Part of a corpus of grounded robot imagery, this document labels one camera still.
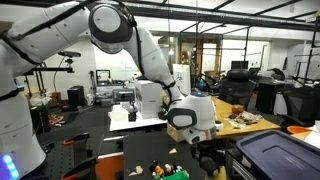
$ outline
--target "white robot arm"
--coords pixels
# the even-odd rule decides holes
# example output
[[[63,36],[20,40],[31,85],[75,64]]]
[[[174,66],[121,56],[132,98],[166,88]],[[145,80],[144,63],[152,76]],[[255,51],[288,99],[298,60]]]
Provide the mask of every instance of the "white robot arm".
[[[162,84],[172,102],[168,121],[178,129],[188,128],[184,136],[190,144],[215,137],[210,96],[197,92],[184,97],[151,33],[136,26],[133,15],[122,3],[119,3],[121,10],[102,4],[90,12],[84,6],[93,1],[68,2],[44,9],[36,16],[15,22],[1,34],[0,158],[10,157],[14,164],[8,160],[8,167],[14,168],[6,174],[8,178],[0,174],[4,179],[21,178],[45,159],[33,132],[28,103],[16,90],[13,78],[83,38],[90,38],[106,53],[127,50],[145,77]]]

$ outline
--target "ceiling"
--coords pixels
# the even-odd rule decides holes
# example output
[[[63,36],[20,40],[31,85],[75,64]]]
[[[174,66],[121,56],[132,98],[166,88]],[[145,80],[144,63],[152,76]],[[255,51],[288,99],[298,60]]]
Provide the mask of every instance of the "ceiling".
[[[1,0],[0,4],[49,7],[66,1],[70,0]],[[98,2],[114,3],[109,0]],[[320,0],[122,0],[122,2],[137,16],[137,21],[139,19],[142,21],[141,17],[148,17],[148,23],[156,30],[167,31],[169,26],[167,18],[169,18],[171,31],[197,32],[196,23],[202,21],[198,23],[198,32],[207,30],[206,33],[218,34],[226,33],[226,28],[219,27],[221,24],[227,25],[228,32],[230,28],[236,30],[244,27],[313,31],[314,23],[306,23],[305,20],[313,17],[315,11],[320,9]]]

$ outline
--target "black cabinet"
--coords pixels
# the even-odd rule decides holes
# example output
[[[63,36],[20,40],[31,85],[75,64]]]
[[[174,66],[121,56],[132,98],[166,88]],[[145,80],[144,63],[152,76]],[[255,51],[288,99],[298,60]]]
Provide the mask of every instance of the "black cabinet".
[[[277,92],[283,87],[284,84],[260,83],[256,101],[257,110],[263,113],[272,113]]]

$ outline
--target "toy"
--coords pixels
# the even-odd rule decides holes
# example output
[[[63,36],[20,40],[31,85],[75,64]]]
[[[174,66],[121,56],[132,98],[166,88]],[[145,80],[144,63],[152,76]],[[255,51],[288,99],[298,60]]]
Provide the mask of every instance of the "toy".
[[[189,180],[189,174],[181,166],[165,164],[164,168],[158,165],[158,161],[152,161],[150,166],[153,180]]]

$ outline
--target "black chair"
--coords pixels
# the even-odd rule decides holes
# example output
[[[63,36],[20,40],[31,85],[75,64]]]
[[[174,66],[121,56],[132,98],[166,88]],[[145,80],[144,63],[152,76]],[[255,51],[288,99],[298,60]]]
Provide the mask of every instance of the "black chair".
[[[287,115],[281,128],[286,132],[290,125],[313,126],[320,119],[320,88],[301,87],[281,91],[287,106]]]
[[[247,109],[256,83],[250,80],[251,74],[246,69],[228,71],[226,79],[222,80],[219,99],[230,104],[240,104]]]

